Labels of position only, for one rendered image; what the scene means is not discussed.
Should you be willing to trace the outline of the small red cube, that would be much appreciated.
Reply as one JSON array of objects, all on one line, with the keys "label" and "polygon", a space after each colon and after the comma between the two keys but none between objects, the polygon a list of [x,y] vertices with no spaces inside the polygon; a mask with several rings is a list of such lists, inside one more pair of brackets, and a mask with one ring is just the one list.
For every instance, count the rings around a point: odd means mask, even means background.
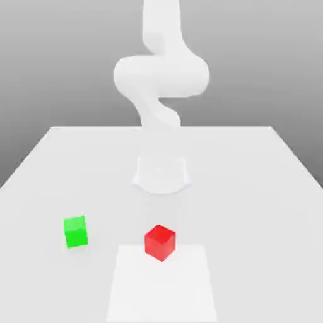
[{"label": "small red cube", "polygon": [[176,233],[156,225],[144,236],[144,251],[159,261],[164,261],[176,248]]}]

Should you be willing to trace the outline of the small green cube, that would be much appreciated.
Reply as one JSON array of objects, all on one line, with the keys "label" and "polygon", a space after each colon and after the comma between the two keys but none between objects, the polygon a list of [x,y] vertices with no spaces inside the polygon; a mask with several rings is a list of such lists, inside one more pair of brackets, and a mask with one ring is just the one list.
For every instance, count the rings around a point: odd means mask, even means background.
[{"label": "small green cube", "polygon": [[67,248],[88,245],[85,216],[65,218],[64,234]]}]

